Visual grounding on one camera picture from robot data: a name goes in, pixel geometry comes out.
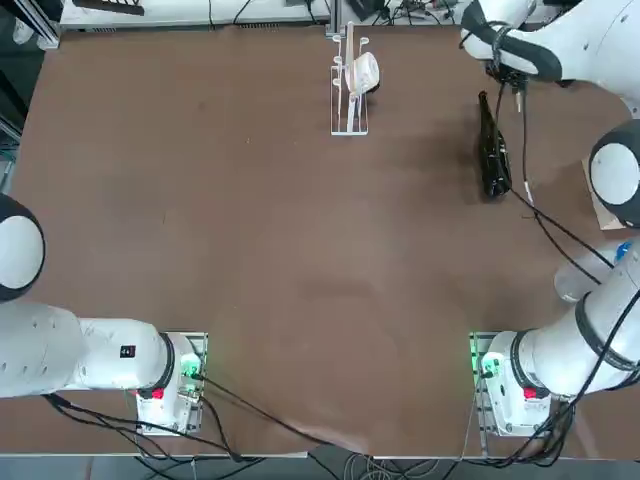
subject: brown tabletop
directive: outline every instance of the brown tabletop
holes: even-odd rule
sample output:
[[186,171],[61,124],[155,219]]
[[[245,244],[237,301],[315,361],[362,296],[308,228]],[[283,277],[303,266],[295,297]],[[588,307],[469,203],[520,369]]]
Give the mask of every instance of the brown tabletop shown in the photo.
[[[206,331],[212,378],[352,450],[456,457],[468,333],[553,322],[567,308],[553,288],[561,257],[513,197],[479,194],[477,95],[493,102],[497,85],[458,50],[459,34],[367,34],[383,80],[363,138],[329,135],[335,52],[320,28],[65,36],[46,56],[13,188],[48,241],[29,296]],[[529,116],[538,204],[601,241],[580,159],[627,117],[623,105],[584,85],[535,84]],[[518,179],[510,96],[501,128]],[[566,454],[635,458],[635,395],[585,399]],[[67,396],[133,415],[122,393]],[[212,398],[242,452],[310,446]],[[133,451],[39,398],[1,405],[12,432],[2,452]],[[476,425],[468,455],[481,453]],[[491,441],[494,454],[512,448]]]

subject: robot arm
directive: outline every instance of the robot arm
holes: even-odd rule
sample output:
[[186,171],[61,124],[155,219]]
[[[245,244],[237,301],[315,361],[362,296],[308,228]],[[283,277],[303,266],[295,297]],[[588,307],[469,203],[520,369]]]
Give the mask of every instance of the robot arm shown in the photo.
[[516,30],[535,0],[473,0],[462,16],[464,48],[545,81],[583,80],[620,96],[638,117],[640,106],[640,1],[582,0],[542,28]]
[[[515,30],[532,6],[533,0],[474,0],[462,17],[464,48],[541,80],[595,83],[627,104],[636,118],[595,144],[589,171],[604,206],[628,226],[640,226],[640,0],[582,0],[539,30]],[[498,434],[530,436],[547,419],[551,395],[576,396],[627,308],[586,393],[640,379],[640,307],[632,302],[640,289],[640,241],[602,280],[554,324],[493,339],[481,371]]]
[[158,332],[131,319],[79,319],[61,308],[16,300],[36,282],[44,260],[35,217],[0,194],[0,398],[135,390],[140,420],[197,431],[202,382],[191,377],[203,371],[206,335]]

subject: wire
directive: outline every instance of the wire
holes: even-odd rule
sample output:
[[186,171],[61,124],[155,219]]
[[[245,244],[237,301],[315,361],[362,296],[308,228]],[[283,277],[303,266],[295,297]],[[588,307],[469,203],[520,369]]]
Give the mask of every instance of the wire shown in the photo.
[[382,7],[379,11],[378,11],[378,16],[376,17],[376,19],[373,21],[373,23],[371,24],[372,26],[375,25],[376,23],[378,23],[378,20],[380,20],[380,17],[382,16],[383,12],[388,12],[389,10],[389,4],[391,3],[391,0],[387,0],[387,3],[384,4],[384,7]]
[[[533,194],[531,193],[531,189],[529,188],[529,174],[527,170],[527,144],[528,144],[527,132],[528,130],[529,129],[527,128],[527,85],[525,83],[524,88],[522,90],[522,180],[524,182],[524,188],[525,188],[525,191],[527,192],[527,196],[529,197],[529,203],[531,205],[534,205]],[[534,212],[533,217],[537,222],[537,224],[542,229],[542,232],[545,234],[545,236],[551,242],[551,244],[556,248],[556,250],[560,252],[560,254],[569,263],[571,263],[571,265],[573,265],[578,271],[580,271],[582,274],[588,277],[592,282],[594,282],[596,285],[601,285],[602,282],[600,282],[600,280],[598,280],[593,274],[588,272],[584,267],[582,267],[582,265],[580,265],[576,260],[574,260],[560,246],[557,240],[553,238],[553,236],[551,235],[547,227],[545,227],[545,225],[542,223],[542,220],[540,219],[540,214],[538,214],[537,212]]]
[[335,473],[333,473],[333,471],[327,467],[324,463],[322,463],[320,460],[318,460],[318,458],[312,454],[311,452],[307,453],[307,455],[309,455],[309,458],[311,460],[313,460],[314,462],[316,462],[320,467],[322,467],[323,470],[329,472],[329,474],[335,479],[335,480],[340,480],[340,477],[338,477]]
[[240,467],[240,468],[234,470],[233,472],[226,473],[226,474],[222,475],[221,477],[214,478],[213,480],[225,480],[227,478],[231,478],[234,475],[239,474],[240,472],[244,472],[248,468],[254,467],[254,466],[258,465],[259,463],[264,462],[265,460],[266,460],[266,458],[259,458],[255,462],[252,462],[252,463],[249,463],[248,465]]
[[316,17],[313,16],[313,12],[311,11],[311,0],[304,0],[305,5],[307,6],[307,11],[309,12],[309,16],[311,17],[311,21],[314,25],[318,25],[318,21]]
[[239,453],[235,452],[229,446],[229,442],[227,440],[227,436],[225,435],[224,429],[222,428],[222,422],[220,421],[220,416],[218,415],[218,412],[216,411],[216,409],[213,406],[213,404],[208,399],[206,399],[205,397],[200,397],[200,400],[209,409],[209,411],[211,412],[211,415],[213,415],[213,418],[214,418],[214,420],[216,422],[216,425],[218,427],[218,431],[220,432],[220,439],[222,440],[222,444],[224,445],[224,448],[229,452],[229,456],[231,457],[231,459],[234,462],[242,462],[242,461],[244,461],[244,459],[242,458],[242,455],[240,455]]
[[111,422],[124,423],[124,424],[127,424],[127,425],[135,425],[137,427],[139,427],[139,426],[145,427],[146,426],[146,427],[150,427],[150,428],[155,428],[157,430],[161,430],[163,432],[173,433],[175,435],[178,435],[178,436],[183,437],[183,438],[187,438],[189,440],[193,440],[195,442],[199,442],[199,443],[203,443],[205,445],[216,447],[216,448],[218,448],[220,450],[225,451],[226,453],[229,453],[226,450],[226,448],[223,445],[220,445],[219,443],[212,442],[211,440],[206,440],[204,438],[195,437],[193,435],[190,435],[188,433],[180,432],[179,430],[175,430],[173,428],[167,428],[167,427],[164,427],[162,425],[157,425],[155,423],[145,422],[145,421],[142,421],[142,420],[129,420],[129,419],[125,419],[125,418],[106,415],[104,413],[95,412],[93,410],[89,410],[87,408],[83,408],[83,407],[79,407],[77,405],[74,405],[70,401],[66,400],[65,398],[63,398],[63,397],[61,397],[60,395],[57,395],[57,394],[44,395],[44,397],[47,398],[50,401],[52,406],[58,406],[61,409],[67,408],[69,410],[73,410],[73,411],[79,412],[79,413],[84,413],[84,414],[90,415],[90,416],[96,416],[97,415],[101,419],[108,420],[108,421],[111,421]]
[[[155,468],[154,466],[150,465],[149,463],[145,462],[143,459],[138,458],[138,457],[133,457],[133,459],[138,462],[140,465],[142,465],[143,467],[147,468],[148,470],[151,470],[153,472],[153,475],[148,477],[149,479],[151,478],[155,478],[155,477],[162,477],[165,478],[167,480],[176,480],[175,477],[172,477],[171,475],[166,474],[165,472],[167,470],[169,470],[168,468],[165,470],[158,470],[157,468]],[[173,467],[179,467],[180,465],[172,465],[171,468]]]
[[407,18],[409,19],[409,25],[413,26],[413,22],[411,21],[411,11],[409,10],[409,2],[407,0],[403,0],[404,7],[407,9]]
[[247,8],[250,3],[251,3],[251,0],[247,0],[242,6],[242,8],[238,10],[238,13],[236,13],[236,16],[233,19],[233,25],[236,25],[238,23],[238,18],[240,18],[240,15],[242,14],[242,12],[244,12],[244,9]]
[[[127,398],[127,391],[123,390],[122,393],[124,394],[124,403],[127,406],[127,410],[129,411],[129,413],[133,413],[131,406],[129,405],[129,399]],[[140,449],[140,445],[138,445],[138,437],[134,437],[134,443],[136,445],[136,449],[138,450],[138,453],[140,454],[141,457],[145,457],[146,454]],[[158,460],[157,457],[155,456],[151,456],[150,458],[156,459]]]
[[442,0],[442,3],[444,3],[444,6],[447,9],[447,14],[449,15],[449,18],[451,19],[451,24],[455,25],[456,24],[456,17],[453,14],[453,10],[451,10],[451,6],[449,5],[449,2],[447,0]]
[[454,461],[451,466],[449,467],[449,470],[447,470],[447,473],[445,473],[442,478],[440,480],[447,480],[447,478],[449,478],[451,476],[451,474],[453,473],[453,471],[458,468],[458,465],[460,465],[459,461]]
[[268,418],[269,420],[271,420],[274,423],[277,423],[278,425],[280,425],[282,428],[289,430],[291,433],[295,433],[296,435],[299,435],[300,437],[309,440],[311,442],[314,443],[318,443],[320,445],[333,445],[330,442],[327,442],[325,440],[322,440],[318,437],[314,437],[313,435],[309,435],[308,433],[304,433],[301,432],[300,430],[298,430],[295,427],[292,427],[291,425],[289,425],[288,423],[283,422],[282,420],[280,420],[277,417],[274,417],[273,415],[271,415],[270,413],[265,412],[264,410],[262,410],[259,407],[256,407],[255,405],[253,405],[252,403],[246,401],[244,398],[236,395],[235,393],[233,393],[231,390],[229,390],[228,388],[220,385],[217,382],[214,382],[213,380],[205,377],[204,375],[200,375],[200,374],[195,374],[193,375],[191,378],[194,378],[196,380],[202,380],[206,383],[208,383],[209,385],[214,386],[215,388],[217,388],[218,390],[220,390],[221,392],[226,393],[227,395],[229,395],[230,397],[234,398],[235,400],[237,400],[238,402],[240,402],[241,404],[249,407],[251,410],[259,413],[260,415],[262,415],[265,418]]
[[[47,402],[49,402],[49,404],[53,407],[54,410],[56,410],[58,413],[60,413],[61,415],[70,418],[71,420],[81,423],[83,425],[93,425],[96,426],[98,428],[103,428],[106,430],[113,430],[115,432],[117,432],[118,434],[120,434],[121,436],[123,436],[127,441],[129,441],[130,443],[134,443],[136,445],[137,448],[139,448],[141,450],[141,453],[144,452],[145,455],[147,455],[150,458],[154,458],[156,460],[165,460],[165,459],[171,459],[174,462],[180,464],[180,463],[184,463],[184,461],[182,460],[177,460],[173,457],[171,457],[171,455],[169,455],[156,441],[152,440],[151,438],[126,427],[116,427],[114,425],[109,424],[108,422],[104,421],[104,419],[100,419],[99,415],[91,415],[93,418],[96,419],[100,419],[100,423],[92,421],[92,420],[87,420],[84,418],[80,418],[77,417],[75,415],[72,415],[69,412],[66,412],[62,409],[62,407],[60,407],[59,405],[57,405],[52,399],[48,398],[48,396],[44,396],[45,400],[47,400]],[[158,458],[156,456],[154,456],[152,453],[150,453],[147,449],[145,449],[144,447],[140,446],[135,440],[133,440],[132,438],[128,437],[127,435],[125,435],[123,432],[127,432],[130,433],[136,437],[142,437],[145,440],[147,440],[149,443],[151,443],[154,447],[156,447],[158,449],[158,451],[164,455],[163,458]]]
[[[495,123],[496,123],[496,139],[495,139],[495,143],[496,143],[496,152],[499,151],[499,137],[497,132],[499,131],[498,129],[498,121],[500,118],[500,106],[501,106],[501,102],[502,102],[502,94],[504,92],[504,86],[505,84],[502,83],[500,85],[500,91],[498,92],[498,101],[496,103],[496,118],[495,118]],[[526,155],[526,146],[523,146],[523,153]],[[502,165],[500,163],[498,163],[498,168],[502,168]],[[609,268],[614,268],[613,264],[607,259],[605,258],[600,252],[598,252],[595,248],[593,248],[591,245],[589,245],[588,243],[586,243],[584,240],[582,240],[581,238],[579,238],[576,234],[574,234],[573,232],[571,232],[568,228],[566,228],[564,225],[560,224],[557,220],[555,220],[554,218],[550,217],[549,215],[547,215],[546,213],[544,213],[542,210],[540,210],[539,208],[537,208],[535,205],[533,205],[530,201],[528,201],[527,199],[525,199],[520,193],[518,193],[516,190],[513,189],[513,185],[511,185],[511,181],[509,180],[509,177],[505,174],[505,172],[501,172],[505,182],[507,182],[511,193],[513,193],[513,195],[523,204],[525,205],[527,208],[529,208],[531,211],[533,211],[534,213],[534,217],[535,216],[539,216],[541,218],[543,218],[544,220],[546,220],[547,222],[549,222],[550,224],[552,224],[554,227],[556,227],[558,230],[560,230],[562,233],[564,233],[565,235],[567,235],[569,238],[571,238],[574,242],[578,243],[579,245],[581,245],[582,247],[586,248],[589,252],[591,252],[593,255],[595,255],[597,258],[599,258],[604,264],[606,264]],[[563,253],[564,251],[562,250],[562,248],[560,248],[560,246],[557,244],[557,242],[552,241],[552,243],[554,244],[554,246],[556,246],[556,248],[558,248],[558,250]],[[581,272],[585,273],[591,280],[598,282],[599,281],[593,277],[593,275],[591,275],[590,273],[586,272],[586,270],[584,270],[583,268],[581,268],[577,262],[574,263],[572,262],[572,264],[578,268],[578,270],[580,270]]]
[[211,0],[209,0],[209,29],[215,30],[216,26],[213,24],[213,13],[211,12]]

